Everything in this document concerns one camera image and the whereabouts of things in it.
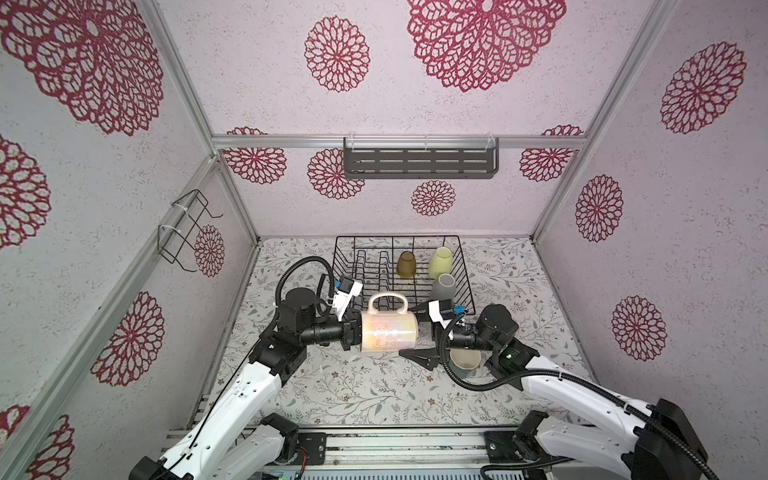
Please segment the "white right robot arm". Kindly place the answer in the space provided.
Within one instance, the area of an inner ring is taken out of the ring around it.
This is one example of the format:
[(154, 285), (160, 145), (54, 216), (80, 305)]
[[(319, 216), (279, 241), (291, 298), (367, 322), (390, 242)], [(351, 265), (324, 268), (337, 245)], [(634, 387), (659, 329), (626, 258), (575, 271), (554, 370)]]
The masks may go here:
[(660, 399), (649, 404), (601, 387), (557, 365), (517, 339), (519, 328), (501, 304), (473, 323), (449, 300), (417, 305), (410, 315), (432, 326), (431, 349), (403, 349), (429, 370), (443, 366), (459, 387), (487, 392), (511, 386), (585, 420), (570, 425), (531, 411), (515, 432), (513, 467), (543, 468), (571, 460), (625, 479), (714, 479), (708, 454), (683, 410)]

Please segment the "amber glass cup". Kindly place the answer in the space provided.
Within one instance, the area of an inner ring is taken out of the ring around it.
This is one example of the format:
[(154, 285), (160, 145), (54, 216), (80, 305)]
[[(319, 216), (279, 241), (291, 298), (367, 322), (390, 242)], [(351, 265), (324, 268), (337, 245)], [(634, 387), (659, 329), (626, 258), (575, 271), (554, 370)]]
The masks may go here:
[(412, 279), (417, 271), (415, 255), (412, 251), (404, 251), (400, 254), (396, 272), (401, 279)]

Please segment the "light green cup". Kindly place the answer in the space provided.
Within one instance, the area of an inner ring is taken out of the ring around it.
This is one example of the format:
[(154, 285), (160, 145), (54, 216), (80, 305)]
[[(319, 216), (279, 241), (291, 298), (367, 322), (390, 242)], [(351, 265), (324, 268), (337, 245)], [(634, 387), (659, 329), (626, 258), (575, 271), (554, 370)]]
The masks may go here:
[(443, 274), (450, 274), (453, 269), (453, 261), (454, 255), (450, 248), (445, 246), (436, 248), (428, 263), (429, 277), (437, 280)]

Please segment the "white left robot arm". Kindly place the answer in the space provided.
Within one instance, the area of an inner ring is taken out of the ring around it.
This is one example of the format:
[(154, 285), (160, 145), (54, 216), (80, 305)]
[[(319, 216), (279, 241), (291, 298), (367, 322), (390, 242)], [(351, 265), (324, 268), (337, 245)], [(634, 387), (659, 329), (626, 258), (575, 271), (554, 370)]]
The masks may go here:
[(339, 343), (349, 349), (361, 342), (360, 318), (344, 317), (362, 286), (344, 280), (324, 305), (315, 291), (297, 288), (278, 295), (274, 316), (230, 378), (210, 410), (159, 459), (142, 458), (132, 479), (247, 479), (264, 466), (298, 458), (299, 427), (270, 414), (246, 439), (248, 423), (284, 387), (307, 358), (310, 345)]

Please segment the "pink mug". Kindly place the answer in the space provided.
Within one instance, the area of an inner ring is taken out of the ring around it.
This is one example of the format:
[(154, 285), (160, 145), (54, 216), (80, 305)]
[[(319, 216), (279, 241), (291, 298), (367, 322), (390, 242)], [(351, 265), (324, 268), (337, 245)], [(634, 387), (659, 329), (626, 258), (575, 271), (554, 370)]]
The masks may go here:
[[(383, 298), (400, 301), (395, 310), (380, 310), (376, 302)], [(413, 349), (418, 341), (419, 328), (417, 318), (409, 310), (409, 301), (401, 293), (378, 292), (372, 295), (368, 307), (361, 313), (362, 352), (393, 352)]]

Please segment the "grey cream cup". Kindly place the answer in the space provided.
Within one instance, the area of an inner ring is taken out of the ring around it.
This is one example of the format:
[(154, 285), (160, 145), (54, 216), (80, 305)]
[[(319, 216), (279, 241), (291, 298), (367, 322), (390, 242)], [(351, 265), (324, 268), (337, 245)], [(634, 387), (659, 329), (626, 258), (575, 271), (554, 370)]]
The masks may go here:
[(457, 292), (457, 281), (450, 273), (441, 274), (431, 288), (431, 300), (453, 300)]

